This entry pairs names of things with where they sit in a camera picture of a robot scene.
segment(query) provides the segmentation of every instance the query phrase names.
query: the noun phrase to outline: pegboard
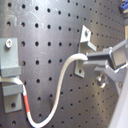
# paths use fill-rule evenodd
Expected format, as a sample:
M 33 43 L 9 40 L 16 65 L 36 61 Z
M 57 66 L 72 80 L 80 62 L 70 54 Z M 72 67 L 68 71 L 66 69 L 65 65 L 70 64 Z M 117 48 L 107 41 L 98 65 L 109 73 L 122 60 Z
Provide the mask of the pegboard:
M 91 30 L 98 51 L 124 40 L 120 0 L 0 0 L 0 37 L 18 38 L 21 80 L 33 120 L 50 113 L 65 60 L 77 53 L 82 25 Z M 45 128 L 107 128 L 116 102 L 112 85 L 100 89 L 85 72 L 65 74 L 57 111 Z M 24 109 L 5 114 L 0 86 L 0 128 L 31 128 Z

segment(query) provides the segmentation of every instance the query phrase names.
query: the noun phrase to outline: wire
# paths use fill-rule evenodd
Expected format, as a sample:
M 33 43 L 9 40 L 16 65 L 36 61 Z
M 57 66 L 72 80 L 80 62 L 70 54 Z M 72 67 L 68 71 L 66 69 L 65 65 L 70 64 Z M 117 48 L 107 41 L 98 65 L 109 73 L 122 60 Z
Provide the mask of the wire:
M 82 53 L 78 53 L 78 54 L 74 54 L 72 56 L 70 56 L 66 62 L 64 63 L 61 73 L 60 73 L 60 77 L 59 77 L 59 81 L 58 81 L 58 86 L 57 86 L 57 92 L 56 92 L 56 97 L 55 97 L 55 102 L 53 105 L 53 108 L 49 114 L 49 116 L 41 123 L 35 123 L 32 119 L 31 113 L 30 113 L 30 109 L 29 109 L 29 103 L 28 103 L 28 98 L 27 98 L 27 91 L 25 86 L 23 85 L 23 96 L 24 96 L 24 103 L 25 103 L 25 108 L 26 108 L 26 113 L 27 113 L 27 117 L 28 120 L 30 122 L 30 124 L 35 127 L 35 128 L 41 128 L 44 127 L 45 125 L 47 125 L 50 120 L 53 118 L 58 103 L 59 103 L 59 97 L 60 97 L 60 91 L 61 91 L 61 85 L 62 85 L 62 81 L 63 81 L 63 77 L 65 74 L 65 71 L 67 69 L 67 67 L 69 66 L 70 63 L 72 63 L 75 60 L 82 60 L 82 61 L 86 61 L 88 60 L 87 56 L 82 54 Z M 0 82 L 9 82 L 9 83 L 15 83 L 15 84 L 23 84 L 21 80 L 19 80 L 18 78 L 1 78 L 0 77 Z

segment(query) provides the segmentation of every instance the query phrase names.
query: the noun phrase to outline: screw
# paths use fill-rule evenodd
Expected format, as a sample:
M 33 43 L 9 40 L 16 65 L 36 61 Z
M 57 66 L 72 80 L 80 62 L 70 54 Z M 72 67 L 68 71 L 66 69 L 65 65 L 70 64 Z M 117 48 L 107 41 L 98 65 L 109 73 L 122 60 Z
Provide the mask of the screw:
M 86 30 L 86 31 L 85 31 L 85 36 L 88 36 L 88 33 L 89 33 L 89 31 L 88 31 L 88 30 Z
M 11 39 L 8 39 L 8 40 L 6 41 L 6 47 L 7 47 L 7 48 L 11 48 L 11 47 L 12 47 L 12 40 L 11 40 Z

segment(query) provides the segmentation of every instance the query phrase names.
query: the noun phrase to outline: bolt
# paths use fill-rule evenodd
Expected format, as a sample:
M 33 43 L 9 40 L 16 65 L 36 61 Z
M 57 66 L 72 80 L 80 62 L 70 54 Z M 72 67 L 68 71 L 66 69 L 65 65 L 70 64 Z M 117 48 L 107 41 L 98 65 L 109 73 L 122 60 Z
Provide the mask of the bolt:
M 119 86 L 119 88 L 122 88 L 123 84 L 122 83 L 119 83 L 118 86 Z
M 85 31 L 85 36 L 88 36 L 88 33 L 89 33 L 89 31 L 88 31 L 88 30 L 86 30 L 86 31 Z
M 100 74 L 100 76 L 96 78 L 95 82 L 100 88 L 104 88 L 106 86 L 105 76 L 103 74 Z
M 11 40 L 11 39 L 8 39 L 8 40 L 6 41 L 6 47 L 7 47 L 7 48 L 11 48 L 11 47 L 12 47 L 12 40 Z

